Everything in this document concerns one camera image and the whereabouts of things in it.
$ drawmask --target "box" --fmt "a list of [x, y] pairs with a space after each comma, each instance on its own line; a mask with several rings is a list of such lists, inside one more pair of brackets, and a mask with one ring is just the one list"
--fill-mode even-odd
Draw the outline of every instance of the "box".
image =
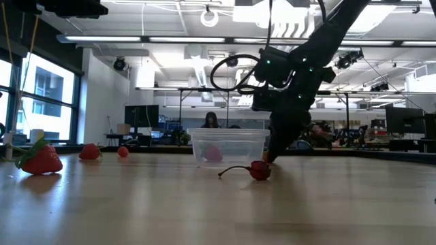
[[261, 160], [266, 137], [270, 135], [264, 129], [188, 129], [187, 133], [197, 164], [218, 168]]
[[116, 133], [118, 134], [123, 134], [123, 135], [128, 135], [130, 133], [130, 125], [128, 124], [118, 124], [116, 126]]

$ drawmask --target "glass window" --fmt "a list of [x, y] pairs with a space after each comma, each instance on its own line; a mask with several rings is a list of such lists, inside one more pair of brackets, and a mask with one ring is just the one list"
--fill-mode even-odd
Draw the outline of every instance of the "glass window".
[[69, 140], [72, 109], [23, 97], [16, 129], [29, 138], [31, 129], [43, 129], [47, 140]]
[[[28, 58], [29, 55], [22, 60], [21, 89], [24, 85], [24, 91], [28, 93], [72, 103], [74, 73], [35, 54], [31, 55], [29, 67], [26, 68]], [[24, 84], [26, 69], [28, 70], [27, 79]], [[43, 107], [43, 105], [36, 105], [34, 108], [42, 110]]]
[[7, 115], [7, 100], [9, 99], [9, 94], [7, 92], [1, 91], [2, 96], [0, 97], [0, 123], [6, 126], [6, 115]]
[[0, 85], [10, 86], [12, 65], [0, 60]]

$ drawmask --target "ceiling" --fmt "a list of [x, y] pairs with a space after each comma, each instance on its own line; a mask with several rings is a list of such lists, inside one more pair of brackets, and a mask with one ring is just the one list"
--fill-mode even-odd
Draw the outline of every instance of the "ceiling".
[[[232, 10], [234, 0], [221, 0], [220, 7], [211, 7], [218, 10], [219, 21], [214, 27], [206, 27], [200, 22], [200, 15], [204, 6], [176, 5], [128, 5], [116, 4], [102, 0], [109, 9], [109, 15], [101, 16], [98, 20], [72, 18], [69, 21], [61, 20], [54, 14], [44, 12], [42, 19], [68, 35], [188, 35], [188, 36], [236, 36], [236, 37], [264, 37], [266, 29], [259, 28], [255, 23], [233, 22]], [[339, 0], [325, 0], [327, 10], [331, 10]], [[421, 12], [412, 14], [414, 6], [397, 7], [378, 26], [367, 33], [363, 38], [374, 39], [436, 39], [436, 18], [431, 12], [428, 0], [423, 0]], [[315, 22], [320, 21], [320, 12], [315, 9]], [[148, 50], [155, 59], [159, 71], [156, 81], [168, 82], [187, 80], [194, 76], [193, 67], [184, 61], [185, 45], [182, 44], [100, 44], [92, 46], [95, 54], [103, 56], [112, 62], [118, 55], [117, 50]], [[248, 53], [258, 56], [262, 46], [244, 45], [208, 45], [209, 52]], [[404, 87], [404, 75], [425, 63], [436, 61], [434, 48], [363, 48], [365, 59], [381, 75], [386, 75], [397, 89]], [[139, 65], [140, 56], [129, 56], [126, 60], [131, 65]], [[213, 63], [205, 67], [207, 74], [211, 72]], [[223, 67], [216, 76], [234, 79], [237, 69]], [[359, 61], [345, 71], [338, 71], [339, 75], [332, 84], [323, 84], [322, 89], [343, 88], [347, 90], [363, 88], [362, 84], [370, 82], [379, 75], [365, 61]]]

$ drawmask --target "ceiling duct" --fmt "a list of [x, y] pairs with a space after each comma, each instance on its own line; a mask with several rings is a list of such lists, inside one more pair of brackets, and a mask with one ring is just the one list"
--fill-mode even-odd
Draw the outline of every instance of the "ceiling duct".
[[[208, 59], [206, 47], [192, 44], [185, 47], [185, 59], [192, 60], [192, 66], [196, 72], [198, 87], [207, 88], [207, 76], [204, 70], [204, 60]], [[209, 92], [202, 93], [202, 102], [213, 102], [213, 94]]]

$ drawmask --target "window frame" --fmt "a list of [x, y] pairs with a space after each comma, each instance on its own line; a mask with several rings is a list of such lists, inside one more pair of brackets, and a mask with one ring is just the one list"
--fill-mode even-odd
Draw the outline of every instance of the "window frame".
[[[0, 54], [4, 54], [7, 50], [0, 48]], [[72, 103], [65, 103], [63, 101], [59, 101], [56, 99], [51, 99], [49, 97], [36, 95], [35, 93], [23, 92], [23, 97], [28, 97], [32, 99], [37, 99], [41, 102], [47, 102], [55, 105], [65, 106], [71, 108], [71, 116], [70, 116], [70, 127], [69, 127], [69, 140], [50, 140], [52, 143], [66, 143], [66, 144], [76, 144], [77, 143], [77, 128], [78, 128], [78, 113], [79, 113], [79, 98], [80, 98], [80, 83], [82, 82], [82, 74], [76, 73], [63, 65], [57, 64], [50, 59], [47, 59], [44, 55], [34, 52], [34, 55], [39, 56], [42, 59], [45, 59], [48, 62], [51, 62], [59, 67], [62, 67], [74, 74], [74, 85], [73, 85], [73, 98]], [[9, 93], [9, 99], [7, 101], [7, 114], [6, 114], [6, 131], [9, 132], [12, 130], [12, 121], [15, 112], [15, 101], [18, 96], [18, 91], [16, 90], [16, 83], [14, 81], [14, 74], [17, 75], [18, 83], [21, 83], [21, 73], [24, 67], [22, 66], [22, 60], [26, 57], [18, 56], [17, 54], [12, 54], [12, 70], [11, 70], [11, 78], [10, 78], [10, 86], [2, 86], [0, 85], [0, 91]], [[10, 63], [9, 57], [5, 55], [0, 55], [0, 59], [2, 61]]]

